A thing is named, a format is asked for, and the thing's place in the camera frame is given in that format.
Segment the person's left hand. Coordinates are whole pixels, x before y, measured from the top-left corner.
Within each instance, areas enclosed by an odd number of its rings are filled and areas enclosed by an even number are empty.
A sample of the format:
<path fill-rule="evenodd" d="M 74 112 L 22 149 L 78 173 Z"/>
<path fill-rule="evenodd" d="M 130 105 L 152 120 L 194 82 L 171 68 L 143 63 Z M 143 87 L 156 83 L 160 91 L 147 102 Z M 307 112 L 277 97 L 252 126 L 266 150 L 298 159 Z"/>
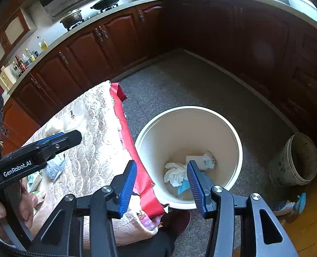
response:
<path fill-rule="evenodd" d="M 4 235 L 4 227 L 2 219 L 8 219 L 9 222 L 12 215 L 20 218 L 20 222 L 24 222 L 28 229 L 32 228 L 34 208 L 38 204 L 38 197 L 27 190 L 27 178 L 20 180 L 20 183 L 10 186 L 9 190 L 5 190 L 5 198 L 0 195 L 0 236 Z"/>

